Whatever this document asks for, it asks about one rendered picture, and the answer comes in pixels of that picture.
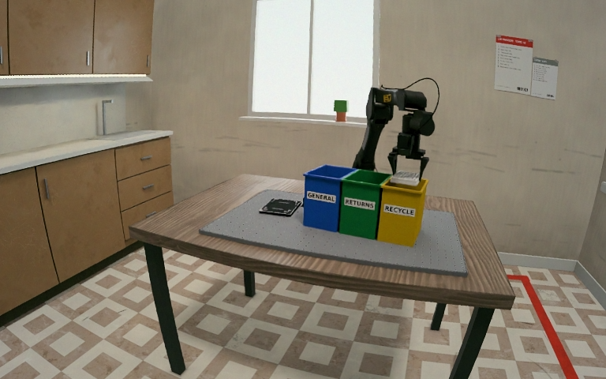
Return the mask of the green bin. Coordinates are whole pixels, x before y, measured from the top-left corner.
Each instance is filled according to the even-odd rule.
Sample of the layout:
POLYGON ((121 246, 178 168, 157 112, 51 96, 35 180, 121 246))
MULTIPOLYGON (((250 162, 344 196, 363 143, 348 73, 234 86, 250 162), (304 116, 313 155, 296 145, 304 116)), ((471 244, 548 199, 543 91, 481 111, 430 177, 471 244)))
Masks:
POLYGON ((392 174, 358 169, 341 179, 340 234, 371 240, 376 238, 383 192, 381 186, 391 176, 392 174))

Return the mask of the white well plate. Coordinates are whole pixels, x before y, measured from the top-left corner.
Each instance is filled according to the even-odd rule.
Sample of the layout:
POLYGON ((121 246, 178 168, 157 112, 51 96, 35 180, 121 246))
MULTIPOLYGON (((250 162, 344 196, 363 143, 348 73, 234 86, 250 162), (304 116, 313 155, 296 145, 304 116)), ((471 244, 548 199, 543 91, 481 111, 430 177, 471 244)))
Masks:
POLYGON ((400 183, 405 185, 417 186, 419 183, 419 173, 408 171, 398 171, 392 177, 390 182, 400 183))

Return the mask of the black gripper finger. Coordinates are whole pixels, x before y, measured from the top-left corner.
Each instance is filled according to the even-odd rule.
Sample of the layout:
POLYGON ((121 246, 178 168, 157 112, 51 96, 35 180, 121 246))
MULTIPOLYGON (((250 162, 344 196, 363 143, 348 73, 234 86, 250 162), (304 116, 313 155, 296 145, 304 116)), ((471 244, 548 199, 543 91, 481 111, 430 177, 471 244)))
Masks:
POLYGON ((425 167, 426 167, 427 163, 428 163, 428 161, 421 161, 419 182, 421 181, 421 178, 422 178, 422 175, 423 175, 423 171, 425 170, 425 167))
POLYGON ((392 173, 393 175, 396 173, 396 167, 397 167, 397 159, 398 159, 398 155, 396 156, 387 156, 388 161, 391 165, 391 169, 392 169, 392 173))

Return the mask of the yellow open bin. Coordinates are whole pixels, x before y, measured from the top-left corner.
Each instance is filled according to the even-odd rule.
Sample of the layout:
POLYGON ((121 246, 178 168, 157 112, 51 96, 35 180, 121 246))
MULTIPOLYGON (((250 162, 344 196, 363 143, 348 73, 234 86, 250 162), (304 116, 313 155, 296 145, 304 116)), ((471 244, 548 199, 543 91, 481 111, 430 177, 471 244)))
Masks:
POLYGON ((428 179, 411 186, 390 182, 391 177, 381 186, 377 241, 413 247, 420 232, 428 179))

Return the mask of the blue bin labelled general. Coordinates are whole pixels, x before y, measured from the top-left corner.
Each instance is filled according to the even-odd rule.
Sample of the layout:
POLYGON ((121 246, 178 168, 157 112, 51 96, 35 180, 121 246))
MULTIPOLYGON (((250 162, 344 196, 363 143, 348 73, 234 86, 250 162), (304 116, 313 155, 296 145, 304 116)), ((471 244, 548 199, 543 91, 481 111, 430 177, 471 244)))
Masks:
POLYGON ((305 176, 303 226, 332 232, 339 231, 342 204, 341 179, 357 170, 323 165, 303 174, 305 176))

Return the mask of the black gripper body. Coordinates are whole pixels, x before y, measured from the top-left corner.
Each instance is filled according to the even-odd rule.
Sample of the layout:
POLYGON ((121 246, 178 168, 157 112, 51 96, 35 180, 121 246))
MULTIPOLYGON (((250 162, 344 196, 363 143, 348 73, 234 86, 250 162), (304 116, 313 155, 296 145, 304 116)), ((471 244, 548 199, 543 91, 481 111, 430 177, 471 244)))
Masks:
MULTIPOLYGON (((402 133, 408 134, 408 132, 406 132, 406 131, 402 131, 402 133)), ((410 156, 406 156, 406 159, 417 159, 417 160, 421 160, 421 161, 428 161, 428 157, 424 157, 425 151, 426 150, 424 150, 424 149, 420 149, 420 151, 418 151, 418 152, 412 151, 410 156)), ((395 146, 392 148, 392 152, 390 152, 389 155, 396 156, 396 155, 401 155, 401 154, 398 154, 397 146, 395 146)))

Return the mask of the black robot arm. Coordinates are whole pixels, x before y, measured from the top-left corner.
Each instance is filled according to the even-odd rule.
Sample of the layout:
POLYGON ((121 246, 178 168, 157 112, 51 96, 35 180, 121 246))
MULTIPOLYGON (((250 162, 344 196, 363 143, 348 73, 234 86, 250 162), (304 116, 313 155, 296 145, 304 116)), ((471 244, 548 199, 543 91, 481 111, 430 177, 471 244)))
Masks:
POLYGON ((427 108, 427 99, 423 92, 371 87, 365 107, 365 116, 367 118, 365 137, 358 154, 356 154, 352 168, 367 171, 375 170, 376 147, 383 128, 393 118, 394 105, 398 106, 399 111, 413 112, 413 114, 408 113, 402 116, 402 131, 406 131, 408 134, 398 133, 398 154, 401 154, 401 156, 410 156, 411 151, 420 151, 421 135, 427 137, 433 134, 435 123, 432 117, 427 124, 417 131, 432 115, 432 112, 425 111, 425 108, 427 108), (412 110, 406 108, 411 108, 412 110), (414 134, 412 137, 411 132, 414 133, 415 131, 419 135, 414 134), (409 137, 412 137, 410 143, 409 137))

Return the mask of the black rectangular frame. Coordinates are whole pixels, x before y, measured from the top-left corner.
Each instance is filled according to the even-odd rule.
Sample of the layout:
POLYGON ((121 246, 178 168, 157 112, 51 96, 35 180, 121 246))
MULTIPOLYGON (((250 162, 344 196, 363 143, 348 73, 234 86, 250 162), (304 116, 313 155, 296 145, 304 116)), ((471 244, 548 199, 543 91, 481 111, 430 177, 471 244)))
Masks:
POLYGON ((272 198, 259 213, 291 217, 300 205, 301 201, 272 198))

